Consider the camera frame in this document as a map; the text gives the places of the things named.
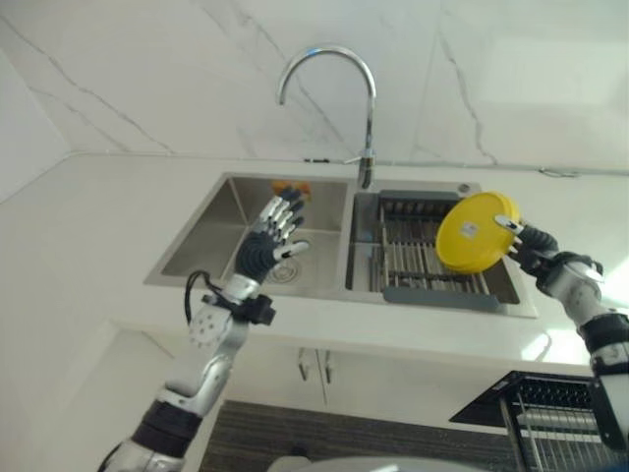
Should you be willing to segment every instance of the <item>double sink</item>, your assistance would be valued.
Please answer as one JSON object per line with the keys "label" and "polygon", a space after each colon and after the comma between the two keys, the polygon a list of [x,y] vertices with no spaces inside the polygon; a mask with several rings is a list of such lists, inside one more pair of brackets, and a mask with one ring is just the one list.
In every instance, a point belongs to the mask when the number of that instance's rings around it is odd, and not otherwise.
{"label": "double sink", "polygon": [[204,269],[224,284],[243,238],[285,183],[306,190],[305,223],[292,239],[306,239],[311,248],[279,264],[264,293],[535,316],[512,262],[462,276],[436,257],[439,221],[480,190],[469,182],[379,180],[364,191],[343,178],[224,174],[146,283],[183,286],[190,272]]}

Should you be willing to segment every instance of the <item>robotic arm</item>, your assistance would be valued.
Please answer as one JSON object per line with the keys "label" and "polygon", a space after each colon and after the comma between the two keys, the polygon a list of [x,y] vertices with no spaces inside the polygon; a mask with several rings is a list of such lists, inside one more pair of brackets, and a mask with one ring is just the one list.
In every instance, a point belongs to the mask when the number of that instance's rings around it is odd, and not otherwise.
{"label": "robotic arm", "polygon": [[559,252],[556,240],[533,226],[504,215],[495,222],[521,241],[510,256],[537,279],[542,293],[561,302],[586,343],[601,440],[612,449],[629,449],[629,320],[600,303],[602,265],[588,256]]}
{"label": "robotic arm", "polygon": [[[134,434],[109,453],[98,472],[182,470],[186,450],[227,382],[249,323],[270,325],[273,320],[271,300],[257,295],[259,286],[278,262],[309,247],[306,241],[287,244],[304,221],[298,216],[304,206],[300,196],[288,187],[262,210],[224,289],[212,285],[206,272],[191,274],[186,289],[189,343]],[[199,273],[213,296],[203,297],[203,307],[190,317],[190,289]]]}
{"label": "robotic arm", "polygon": [[[168,380],[134,434],[112,450],[98,472],[180,472],[184,455],[202,418],[215,404],[229,377],[249,324],[270,325],[271,300],[257,295],[268,272],[281,260],[305,251],[309,243],[286,244],[303,223],[300,192],[287,188],[261,212],[235,261],[235,273],[224,289],[212,285],[213,296],[192,317],[186,290],[189,344],[177,357]],[[591,353],[593,410],[602,441],[613,449],[629,449],[629,320],[600,303],[602,266],[587,256],[559,252],[556,240],[532,226],[504,215],[495,222],[519,239],[510,256],[537,280],[542,293],[557,299],[575,323]]]}

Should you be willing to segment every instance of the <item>faucet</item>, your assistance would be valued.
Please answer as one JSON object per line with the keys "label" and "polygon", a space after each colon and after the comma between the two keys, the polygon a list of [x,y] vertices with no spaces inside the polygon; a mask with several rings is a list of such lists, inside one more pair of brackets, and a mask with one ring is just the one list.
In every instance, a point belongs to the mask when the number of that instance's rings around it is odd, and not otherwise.
{"label": "faucet", "polygon": [[365,132],[365,148],[360,151],[359,156],[346,161],[345,163],[354,162],[360,160],[358,183],[363,189],[367,189],[372,183],[373,165],[375,163],[375,150],[372,147],[372,124],[373,124],[373,110],[375,109],[375,80],[373,79],[372,71],[368,67],[367,63],[354,51],[344,46],[337,44],[324,44],[319,46],[311,46],[300,53],[296,54],[284,68],[282,76],[279,80],[277,87],[277,103],[283,105],[286,101],[286,86],[295,70],[311,57],[315,57],[319,54],[336,54],[344,57],[352,64],[354,64],[363,74],[365,83],[367,84],[367,93],[369,100],[367,103],[367,129]]}

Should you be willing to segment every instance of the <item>dish rack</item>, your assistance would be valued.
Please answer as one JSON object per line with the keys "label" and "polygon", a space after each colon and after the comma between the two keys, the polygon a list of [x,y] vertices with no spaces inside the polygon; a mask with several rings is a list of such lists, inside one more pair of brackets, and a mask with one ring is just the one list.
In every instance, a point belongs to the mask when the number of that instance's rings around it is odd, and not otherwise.
{"label": "dish rack", "polygon": [[520,302],[503,262],[476,274],[460,274],[439,260],[435,241],[440,222],[457,199],[380,194],[379,241],[372,248],[370,291],[393,303],[498,311]]}
{"label": "dish rack", "polygon": [[518,472],[590,472],[627,464],[604,445],[588,391],[591,379],[511,372],[450,419],[504,426]]}

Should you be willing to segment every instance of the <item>white cabinet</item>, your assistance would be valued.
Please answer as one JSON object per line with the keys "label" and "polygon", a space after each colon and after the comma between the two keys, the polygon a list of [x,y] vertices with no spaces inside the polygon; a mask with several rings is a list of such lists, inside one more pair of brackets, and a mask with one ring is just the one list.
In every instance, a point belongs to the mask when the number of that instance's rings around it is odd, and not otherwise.
{"label": "white cabinet", "polygon": [[234,363],[226,398],[324,411],[318,352],[249,339]]}
{"label": "white cabinet", "polygon": [[494,367],[336,351],[319,358],[330,413],[440,428],[470,429],[448,420],[506,374]]}
{"label": "white cabinet", "polygon": [[[172,339],[153,337],[176,353]],[[224,397],[439,428],[495,432],[449,419],[504,368],[301,348],[250,337]]]}

